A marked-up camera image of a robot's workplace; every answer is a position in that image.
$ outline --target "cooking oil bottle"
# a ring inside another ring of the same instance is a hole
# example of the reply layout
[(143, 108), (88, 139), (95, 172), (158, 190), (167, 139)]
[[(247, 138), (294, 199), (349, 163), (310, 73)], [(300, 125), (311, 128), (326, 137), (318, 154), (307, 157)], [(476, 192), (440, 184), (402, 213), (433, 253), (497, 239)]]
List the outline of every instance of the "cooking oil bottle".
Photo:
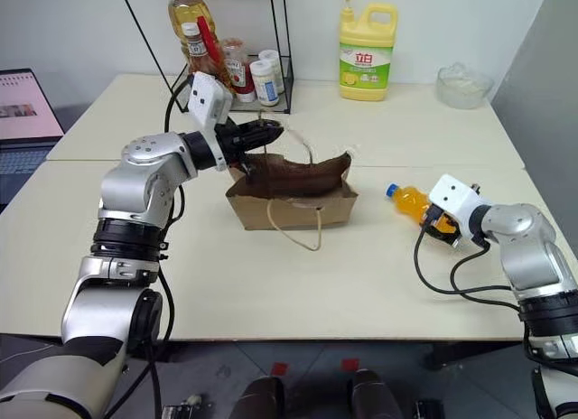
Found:
[(171, 17), (172, 28), (174, 33), (181, 40), (181, 50), (185, 58), (189, 59), (189, 49), (187, 45), (187, 38), (182, 32), (183, 23), (197, 23), (197, 18), (203, 16), (209, 25), (209, 29), (213, 35), (213, 39), (217, 42), (217, 35), (215, 35), (215, 23), (210, 15), (209, 8), (203, 0), (170, 0), (169, 1), (169, 17)]
[[(402, 189), (397, 184), (391, 184), (387, 188), (386, 195), (396, 204), (398, 211), (408, 215), (418, 225), (422, 224), (424, 214), (430, 207), (430, 202), (425, 193), (421, 193), (412, 186)], [(452, 246), (457, 244), (457, 240), (460, 237), (459, 228), (446, 214), (443, 214), (437, 223), (429, 226), (425, 232)]]
[[(391, 4), (371, 3), (358, 20), (351, 0), (345, 0), (340, 18), (340, 93), (354, 100), (383, 100), (389, 63), (396, 41), (397, 10)], [(389, 22), (372, 20), (389, 14)]]

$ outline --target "red tape mark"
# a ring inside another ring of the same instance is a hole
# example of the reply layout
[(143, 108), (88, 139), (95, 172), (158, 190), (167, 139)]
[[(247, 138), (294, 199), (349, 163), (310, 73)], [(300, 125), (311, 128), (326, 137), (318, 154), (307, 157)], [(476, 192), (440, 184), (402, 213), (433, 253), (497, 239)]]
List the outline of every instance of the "red tape mark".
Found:
[(359, 369), (358, 358), (344, 358), (341, 360), (341, 370), (355, 372)]
[(271, 375), (275, 377), (282, 377), (287, 373), (289, 365), (283, 362), (275, 362), (271, 368)]

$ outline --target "laptop keyboard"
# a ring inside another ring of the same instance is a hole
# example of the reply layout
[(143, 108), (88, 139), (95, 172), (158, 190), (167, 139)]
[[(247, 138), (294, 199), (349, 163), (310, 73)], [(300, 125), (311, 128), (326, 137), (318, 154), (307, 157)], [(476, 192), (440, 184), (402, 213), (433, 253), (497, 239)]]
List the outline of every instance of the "laptop keyboard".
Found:
[(50, 150), (21, 151), (0, 154), (0, 175), (8, 173), (33, 173), (44, 161)]

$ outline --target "green label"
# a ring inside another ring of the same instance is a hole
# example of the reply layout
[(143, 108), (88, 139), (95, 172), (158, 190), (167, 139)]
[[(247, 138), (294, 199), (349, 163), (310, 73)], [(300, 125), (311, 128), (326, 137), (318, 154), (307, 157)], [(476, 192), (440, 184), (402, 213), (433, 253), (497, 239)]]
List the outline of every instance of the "green label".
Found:
[(340, 43), (340, 84), (352, 88), (385, 88), (393, 47)]

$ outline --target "laptop screen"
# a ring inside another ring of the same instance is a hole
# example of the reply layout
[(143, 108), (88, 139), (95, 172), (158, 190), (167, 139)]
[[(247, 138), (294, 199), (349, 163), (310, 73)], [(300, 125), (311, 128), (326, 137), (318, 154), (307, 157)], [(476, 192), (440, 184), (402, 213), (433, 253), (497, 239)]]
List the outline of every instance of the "laptop screen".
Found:
[(0, 144), (57, 140), (63, 135), (32, 71), (0, 71)]

